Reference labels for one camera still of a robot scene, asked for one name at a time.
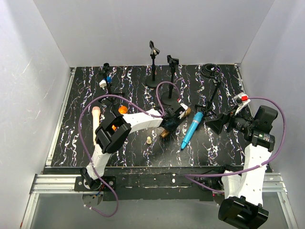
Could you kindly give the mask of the small beige adapter piece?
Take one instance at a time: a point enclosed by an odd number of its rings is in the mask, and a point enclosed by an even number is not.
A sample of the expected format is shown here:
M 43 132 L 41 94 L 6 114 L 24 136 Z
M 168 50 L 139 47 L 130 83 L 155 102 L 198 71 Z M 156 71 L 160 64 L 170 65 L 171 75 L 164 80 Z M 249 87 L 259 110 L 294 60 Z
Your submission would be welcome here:
M 150 136 L 147 137 L 146 143 L 150 145 L 152 143 L 152 139 Z

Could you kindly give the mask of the tripod shock-mount mic stand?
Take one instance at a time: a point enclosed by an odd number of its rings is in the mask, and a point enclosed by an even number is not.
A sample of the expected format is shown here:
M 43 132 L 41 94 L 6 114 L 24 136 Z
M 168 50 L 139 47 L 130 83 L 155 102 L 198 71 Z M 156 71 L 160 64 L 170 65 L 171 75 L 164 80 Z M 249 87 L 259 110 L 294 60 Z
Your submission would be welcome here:
M 203 117 L 216 115 L 213 111 L 213 100 L 221 85 L 221 68 L 214 63 L 206 63 L 200 68 L 200 74 L 210 83 L 209 95 L 206 96 L 204 104 L 196 104 L 194 107 L 197 111 L 203 114 Z

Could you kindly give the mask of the black marbled table mat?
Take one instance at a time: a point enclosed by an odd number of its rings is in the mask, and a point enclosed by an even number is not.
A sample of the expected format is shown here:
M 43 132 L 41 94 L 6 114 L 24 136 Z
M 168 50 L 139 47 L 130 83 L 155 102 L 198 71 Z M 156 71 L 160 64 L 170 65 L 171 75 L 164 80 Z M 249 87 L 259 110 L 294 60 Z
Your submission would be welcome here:
M 198 65 L 180 65 L 171 79 L 168 66 L 158 66 L 156 76 L 162 80 L 158 90 L 145 86 L 151 76 L 150 66 L 114 66 L 110 69 L 112 90 L 123 92 L 124 99 L 109 98 L 99 83 L 99 67 L 77 67 L 74 71 L 62 123 L 51 160 L 52 167 L 85 167 L 94 152 L 92 109 L 99 107 L 101 119 L 113 119 L 113 111 L 128 109 L 132 131 L 120 149 L 114 152 L 108 166 L 112 167 L 199 167 L 229 164 L 241 166 L 245 160 L 246 141 L 243 134 L 223 130 L 215 134 L 201 122 L 189 144 L 181 149 L 182 140 L 196 114 L 195 105 L 212 99 L 212 110 L 221 113 L 234 106 L 233 97 L 242 92 L 242 84 L 233 65 L 221 66 L 221 85 L 216 89 L 212 79 L 202 76 Z M 161 137 L 161 112 L 157 95 L 167 94 L 169 81 L 179 92 L 190 114 L 166 138 Z

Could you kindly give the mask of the round-base mic stand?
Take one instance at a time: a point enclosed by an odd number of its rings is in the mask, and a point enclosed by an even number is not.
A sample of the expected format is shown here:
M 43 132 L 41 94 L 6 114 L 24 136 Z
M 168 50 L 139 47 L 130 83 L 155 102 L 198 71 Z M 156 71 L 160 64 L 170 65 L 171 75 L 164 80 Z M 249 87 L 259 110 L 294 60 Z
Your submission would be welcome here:
M 155 71 L 156 71 L 155 58 L 156 58 L 157 55 L 159 55 L 160 50 L 157 49 L 157 48 L 154 46 L 154 42 L 153 42 L 153 41 L 150 41 L 150 42 L 149 42 L 149 46 L 150 46 L 150 48 L 151 48 L 150 57 L 151 57 L 151 60 L 152 60 L 152 64 L 151 64 L 151 75 L 146 77 L 146 79 L 145 79 L 145 85 L 146 85 L 148 88 L 156 89 L 156 87 L 157 87 L 157 85 L 158 85 L 158 82 L 157 82 L 157 80 L 156 80 L 156 78 L 155 78 Z
M 179 59 L 173 58 L 171 55 L 167 55 L 167 62 L 171 69 L 171 83 L 173 83 L 176 73 L 176 66 L 179 64 Z M 169 84 L 169 91 L 162 94 L 161 102 L 164 105 L 172 105 L 177 101 L 178 97 L 178 93 L 174 92 L 174 84 Z

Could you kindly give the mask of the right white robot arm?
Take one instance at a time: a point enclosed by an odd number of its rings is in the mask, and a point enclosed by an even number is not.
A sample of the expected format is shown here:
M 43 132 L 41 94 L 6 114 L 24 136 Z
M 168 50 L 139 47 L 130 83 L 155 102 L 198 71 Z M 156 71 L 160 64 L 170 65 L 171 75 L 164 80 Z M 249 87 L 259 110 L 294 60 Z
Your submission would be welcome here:
M 220 134 L 223 126 L 227 125 L 228 132 L 237 130 L 243 133 L 249 143 L 244 151 L 243 171 L 234 172 L 231 167 L 224 170 L 221 182 L 225 199 L 220 205 L 218 218 L 238 229 L 257 229 L 269 216 L 263 208 L 262 189 L 266 164 L 275 146 L 275 137 L 270 131 L 278 112 L 262 105 L 254 117 L 247 117 L 241 110 L 235 108 L 206 122 L 216 134 Z

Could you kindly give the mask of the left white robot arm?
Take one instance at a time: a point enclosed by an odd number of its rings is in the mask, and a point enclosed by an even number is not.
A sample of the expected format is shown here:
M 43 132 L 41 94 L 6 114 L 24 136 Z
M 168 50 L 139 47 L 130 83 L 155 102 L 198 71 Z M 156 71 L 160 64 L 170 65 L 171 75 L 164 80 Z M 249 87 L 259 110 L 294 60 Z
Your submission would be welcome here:
M 160 117 L 161 109 L 155 107 L 146 113 L 120 114 L 114 112 L 113 118 L 104 119 L 99 123 L 100 112 L 98 107 L 94 107 L 92 111 L 94 152 L 91 162 L 81 169 L 84 186 L 93 191 L 100 188 L 101 181 L 98 177 L 103 177 L 111 155 L 123 146 L 129 134 L 148 128 L 161 127 L 163 128 L 161 138 L 166 138 L 176 131 L 190 111 L 191 109 L 187 105 L 176 102 L 165 108 L 164 117 Z

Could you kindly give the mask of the left tripod clip stand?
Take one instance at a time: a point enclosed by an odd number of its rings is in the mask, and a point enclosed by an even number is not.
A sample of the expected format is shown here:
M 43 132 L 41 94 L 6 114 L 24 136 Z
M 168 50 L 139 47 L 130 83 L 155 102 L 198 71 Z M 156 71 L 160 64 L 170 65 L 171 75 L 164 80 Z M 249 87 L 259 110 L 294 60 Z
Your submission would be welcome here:
M 106 94 L 113 94 L 113 95 L 121 95 L 122 97 L 125 96 L 124 92 L 113 92 L 111 89 L 111 77 L 108 76 L 108 73 L 110 72 L 110 65 L 109 63 L 104 63 L 102 68 L 99 70 L 99 75 L 103 77 L 103 79 L 100 81 L 99 86 L 101 88 L 106 88 L 107 93 Z

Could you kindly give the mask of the blue microphone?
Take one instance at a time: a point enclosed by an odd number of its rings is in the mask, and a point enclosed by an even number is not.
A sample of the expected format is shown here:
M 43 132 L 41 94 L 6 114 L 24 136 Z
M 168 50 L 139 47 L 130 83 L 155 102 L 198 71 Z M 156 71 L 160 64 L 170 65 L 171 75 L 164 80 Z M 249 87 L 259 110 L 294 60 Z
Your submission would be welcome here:
M 202 112 L 197 112 L 192 120 L 192 123 L 181 143 L 181 150 L 185 149 L 189 141 L 191 140 L 195 130 L 197 129 L 199 123 L 201 122 L 203 118 L 203 113 Z

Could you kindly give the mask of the gold microphone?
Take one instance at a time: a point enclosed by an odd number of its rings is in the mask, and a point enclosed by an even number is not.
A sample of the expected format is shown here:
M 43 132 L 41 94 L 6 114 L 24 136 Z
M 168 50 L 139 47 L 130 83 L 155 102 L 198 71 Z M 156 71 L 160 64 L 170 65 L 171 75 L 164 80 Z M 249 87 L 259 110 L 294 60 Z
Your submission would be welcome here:
M 182 121 L 190 114 L 191 109 L 189 107 L 180 107 L 178 109 L 166 107 L 165 117 L 160 125 L 163 128 L 160 134 L 161 138 L 166 138 L 169 134 L 174 132 Z

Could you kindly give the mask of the pink microphone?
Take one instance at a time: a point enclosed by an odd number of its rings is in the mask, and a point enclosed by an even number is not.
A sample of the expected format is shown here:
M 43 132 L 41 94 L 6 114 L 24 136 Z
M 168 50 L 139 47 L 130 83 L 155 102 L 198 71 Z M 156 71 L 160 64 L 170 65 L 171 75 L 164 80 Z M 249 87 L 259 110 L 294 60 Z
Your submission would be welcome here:
M 100 115 L 101 115 L 101 110 L 98 106 L 95 106 L 92 108 L 91 111 L 92 114 L 92 127 L 93 127 L 93 145 L 96 145 L 96 129 L 98 128 L 98 126 L 100 125 Z

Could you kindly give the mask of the orange microphone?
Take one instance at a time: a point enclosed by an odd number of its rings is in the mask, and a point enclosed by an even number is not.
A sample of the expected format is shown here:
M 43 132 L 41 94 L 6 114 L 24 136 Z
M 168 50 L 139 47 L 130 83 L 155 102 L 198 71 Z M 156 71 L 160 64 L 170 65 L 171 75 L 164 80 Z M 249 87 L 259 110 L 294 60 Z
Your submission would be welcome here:
M 118 112 L 119 112 L 120 114 L 126 114 L 127 111 L 128 111 L 128 108 L 127 108 L 126 106 L 124 106 L 124 105 L 122 105 L 122 106 L 120 106 L 120 107 L 118 108 Z M 112 129 L 115 131 L 115 130 L 117 129 L 117 127 L 116 127 L 115 125 L 113 125 L 113 126 L 112 126 Z

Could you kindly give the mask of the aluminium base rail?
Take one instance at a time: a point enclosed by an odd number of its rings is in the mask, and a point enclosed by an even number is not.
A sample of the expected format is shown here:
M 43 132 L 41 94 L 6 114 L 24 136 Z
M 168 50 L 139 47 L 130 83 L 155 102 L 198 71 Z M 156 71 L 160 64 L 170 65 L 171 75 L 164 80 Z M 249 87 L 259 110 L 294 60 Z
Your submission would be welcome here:
M 243 114 L 244 108 L 251 98 L 245 93 L 234 96 L 234 108 L 228 112 L 215 114 L 211 110 L 212 101 L 208 101 L 198 112 L 185 136 L 182 146 L 186 146 L 200 121 L 213 115 L 206 122 L 216 134 L 223 128 L 243 133 L 248 141 L 245 148 L 243 170 L 225 166 L 214 177 L 220 178 L 223 185 L 221 191 L 225 199 L 220 205 L 218 218 L 238 229 L 256 229 L 268 219 L 268 211 L 263 208 L 262 187 L 266 166 L 277 157 L 279 150 L 274 150 L 275 137 L 270 134 L 272 123 L 282 109 L 275 104 L 273 107 L 260 106 L 255 116 Z M 180 122 L 189 114 L 190 108 L 180 98 L 165 102 L 158 98 L 158 105 L 145 111 L 137 108 L 136 113 L 121 113 L 114 110 L 111 117 L 101 119 L 98 107 L 88 103 L 86 110 L 91 110 L 93 124 L 94 152 L 88 154 L 89 164 L 81 168 L 76 178 L 76 191 L 113 191 L 109 179 L 104 175 L 106 165 L 113 153 L 118 151 L 127 137 L 136 131 L 147 128 L 161 127 L 167 132 L 176 130 Z

